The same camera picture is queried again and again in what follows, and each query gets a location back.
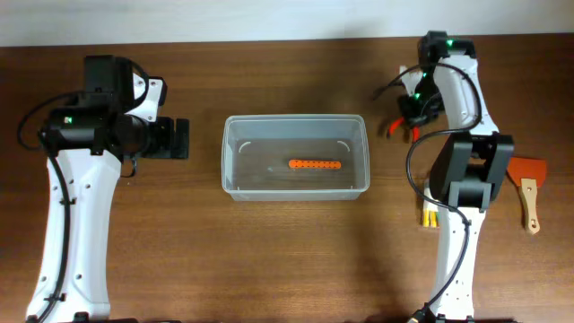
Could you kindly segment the red handled small cutters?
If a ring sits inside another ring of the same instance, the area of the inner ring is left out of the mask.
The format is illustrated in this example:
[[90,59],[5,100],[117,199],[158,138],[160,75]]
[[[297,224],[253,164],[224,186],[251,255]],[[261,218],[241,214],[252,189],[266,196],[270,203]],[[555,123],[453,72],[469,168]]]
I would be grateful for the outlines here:
[[415,143],[420,137],[420,128],[411,127],[407,124],[404,117],[392,121],[386,130],[386,138],[390,139],[399,129],[403,130],[403,139],[407,143]]

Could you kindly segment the clear plastic container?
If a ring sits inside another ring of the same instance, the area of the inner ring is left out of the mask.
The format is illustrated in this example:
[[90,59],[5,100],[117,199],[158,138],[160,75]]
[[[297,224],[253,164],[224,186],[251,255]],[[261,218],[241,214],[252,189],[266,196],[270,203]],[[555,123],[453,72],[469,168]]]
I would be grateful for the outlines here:
[[[291,159],[339,161],[293,170]],[[222,188],[236,201],[355,200],[370,187],[364,119],[355,114],[240,115],[222,138]]]

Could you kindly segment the orange socket bit rail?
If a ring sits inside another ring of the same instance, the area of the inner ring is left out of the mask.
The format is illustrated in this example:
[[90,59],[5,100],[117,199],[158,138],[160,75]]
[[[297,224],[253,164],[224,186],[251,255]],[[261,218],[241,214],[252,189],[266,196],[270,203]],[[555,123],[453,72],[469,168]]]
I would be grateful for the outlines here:
[[339,161],[320,161],[320,160],[298,160],[291,159],[288,166],[293,170],[313,169],[313,170],[340,170],[342,163]]

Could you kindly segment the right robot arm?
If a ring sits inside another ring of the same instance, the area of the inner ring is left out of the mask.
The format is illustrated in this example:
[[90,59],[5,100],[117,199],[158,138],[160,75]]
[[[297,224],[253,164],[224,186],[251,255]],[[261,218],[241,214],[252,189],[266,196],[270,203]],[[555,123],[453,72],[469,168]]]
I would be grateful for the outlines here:
[[431,297],[412,322],[474,321],[473,279],[476,250],[486,212],[499,194],[514,142],[503,135],[485,106],[478,81],[474,43],[430,31],[418,43],[419,62],[402,68],[399,97],[409,127],[424,125],[440,113],[448,128],[413,141],[447,138],[424,188],[416,194],[439,213],[439,253]]

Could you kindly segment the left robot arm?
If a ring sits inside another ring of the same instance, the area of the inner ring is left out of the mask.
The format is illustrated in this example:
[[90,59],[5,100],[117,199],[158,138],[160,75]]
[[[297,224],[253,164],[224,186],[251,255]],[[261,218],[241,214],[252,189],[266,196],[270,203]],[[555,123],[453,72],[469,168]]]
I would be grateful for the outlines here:
[[84,86],[57,95],[39,129],[48,222],[28,322],[106,322],[109,217],[124,162],[185,160],[189,122],[162,117],[168,86],[126,57],[87,56]]

